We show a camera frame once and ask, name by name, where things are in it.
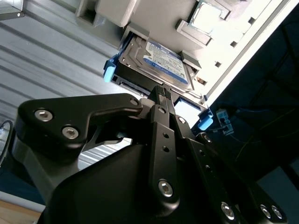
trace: rectangular hole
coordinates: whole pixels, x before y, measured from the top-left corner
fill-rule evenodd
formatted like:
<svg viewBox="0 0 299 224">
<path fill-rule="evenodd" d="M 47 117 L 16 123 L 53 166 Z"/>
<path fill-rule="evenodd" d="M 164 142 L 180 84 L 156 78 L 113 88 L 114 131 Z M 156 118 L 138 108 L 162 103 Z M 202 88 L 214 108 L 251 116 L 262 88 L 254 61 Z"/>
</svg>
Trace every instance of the rectangular hole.
<svg viewBox="0 0 299 224">
<path fill-rule="evenodd" d="M 94 18 L 96 16 L 96 12 L 92 10 L 86 10 L 85 14 L 82 16 L 82 19 L 93 24 Z"/>
<path fill-rule="evenodd" d="M 256 20 L 254 19 L 254 18 L 250 18 L 249 20 L 248 20 L 248 22 L 252 25 L 254 22 L 255 22 Z"/>
<path fill-rule="evenodd" d="M 112 81 L 116 82 L 117 81 L 117 76 L 113 76 Z"/>
</svg>

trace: hard drive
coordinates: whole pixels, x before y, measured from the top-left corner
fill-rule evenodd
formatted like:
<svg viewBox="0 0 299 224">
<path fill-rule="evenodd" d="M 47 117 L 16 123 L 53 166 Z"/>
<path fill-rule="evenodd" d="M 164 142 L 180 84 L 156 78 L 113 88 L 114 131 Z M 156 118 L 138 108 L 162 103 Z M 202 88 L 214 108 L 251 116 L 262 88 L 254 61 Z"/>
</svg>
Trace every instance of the hard drive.
<svg viewBox="0 0 299 224">
<path fill-rule="evenodd" d="M 166 84 L 196 105 L 203 97 L 195 92 L 192 79 L 195 72 L 181 57 L 163 45 L 148 39 L 133 36 L 119 58 L 116 75 L 138 87 L 151 91 L 157 84 Z"/>
</svg>

